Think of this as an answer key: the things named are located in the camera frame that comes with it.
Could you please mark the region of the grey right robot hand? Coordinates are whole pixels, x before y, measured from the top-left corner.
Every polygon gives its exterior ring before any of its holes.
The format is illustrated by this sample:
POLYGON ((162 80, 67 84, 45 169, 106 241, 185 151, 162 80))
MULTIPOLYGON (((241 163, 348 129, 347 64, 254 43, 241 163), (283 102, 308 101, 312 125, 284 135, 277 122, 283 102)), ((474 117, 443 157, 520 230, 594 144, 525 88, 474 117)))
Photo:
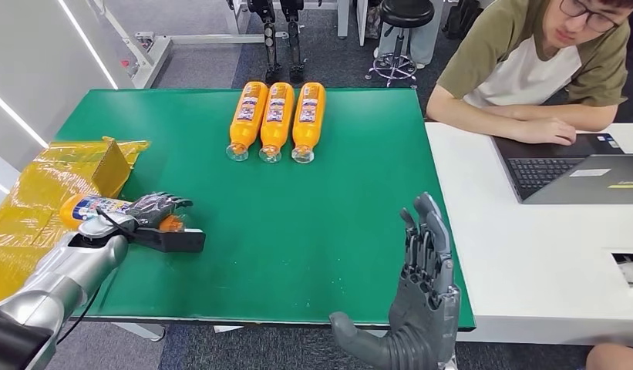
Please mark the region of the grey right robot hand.
POLYGON ((389 309, 390 329, 378 337, 347 314, 329 316, 336 344, 376 369, 455 369, 461 292, 453 281, 449 231, 432 196, 413 201, 419 218, 403 208, 404 264, 389 309))

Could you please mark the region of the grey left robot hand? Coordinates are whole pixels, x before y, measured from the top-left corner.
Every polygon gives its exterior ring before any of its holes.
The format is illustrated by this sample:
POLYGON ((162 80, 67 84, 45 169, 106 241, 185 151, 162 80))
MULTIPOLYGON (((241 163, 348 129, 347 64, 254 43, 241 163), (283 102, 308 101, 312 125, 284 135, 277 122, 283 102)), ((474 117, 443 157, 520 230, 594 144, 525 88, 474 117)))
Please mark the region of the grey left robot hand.
POLYGON ((140 227, 177 232, 184 230, 184 222, 175 210, 193 205, 192 200, 168 192, 149 193, 129 204, 125 215, 136 219, 140 227))

